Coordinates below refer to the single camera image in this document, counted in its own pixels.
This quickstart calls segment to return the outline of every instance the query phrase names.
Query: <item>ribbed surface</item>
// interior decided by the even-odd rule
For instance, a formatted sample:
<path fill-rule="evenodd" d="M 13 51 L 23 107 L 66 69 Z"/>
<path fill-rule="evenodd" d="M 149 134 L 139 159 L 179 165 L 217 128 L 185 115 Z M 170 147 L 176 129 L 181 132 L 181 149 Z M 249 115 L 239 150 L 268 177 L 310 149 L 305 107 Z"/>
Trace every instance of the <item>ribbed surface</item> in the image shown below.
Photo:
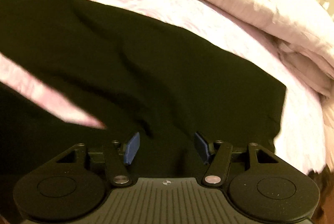
<path fill-rule="evenodd" d="M 194 178 L 140 178 L 112 191 L 95 212 L 73 224 L 255 224 L 235 211 L 224 195 Z M 299 224 L 311 224 L 305 220 Z"/>

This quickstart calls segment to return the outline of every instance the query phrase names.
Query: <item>blue pad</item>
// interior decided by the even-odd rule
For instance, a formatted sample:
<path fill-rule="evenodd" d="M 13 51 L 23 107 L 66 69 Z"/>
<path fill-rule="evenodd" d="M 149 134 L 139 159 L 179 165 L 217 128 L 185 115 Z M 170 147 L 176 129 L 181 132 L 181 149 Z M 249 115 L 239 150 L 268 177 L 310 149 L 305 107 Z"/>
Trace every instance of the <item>blue pad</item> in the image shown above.
<path fill-rule="evenodd" d="M 124 164 L 130 165 L 132 163 L 139 149 L 139 146 L 140 146 L 140 135 L 138 132 L 138 133 L 135 133 L 135 135 L 126 144 L 126 149 L 125 149 L 124 159 L 123 159 Z"/>
<path fill-rule="evenodd" d="M 208 164 L 210 160 L 209 146 L 197 132 L 195 133 L 194 145 L 203 163 Z"/>

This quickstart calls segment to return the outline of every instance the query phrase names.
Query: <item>black pants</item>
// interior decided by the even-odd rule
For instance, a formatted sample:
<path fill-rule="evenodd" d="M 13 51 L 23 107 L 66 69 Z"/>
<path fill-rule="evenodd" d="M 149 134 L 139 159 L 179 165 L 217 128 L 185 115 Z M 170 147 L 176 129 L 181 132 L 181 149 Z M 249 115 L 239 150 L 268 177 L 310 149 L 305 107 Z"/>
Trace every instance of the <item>black pants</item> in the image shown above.
<path fill-rule="evenodd" d="M 63 123 L 4 96 L 3 175 L 29 172 L 76 142 L 97 146 L 135 132 L 141 145 L 129 172 L 138 177 L 202 174 L 196 131 L 274 151 L 286 88 L 253 63 L 183 28 L 88 0 L 0 7 L 0 52 L 107 127 Z"/>

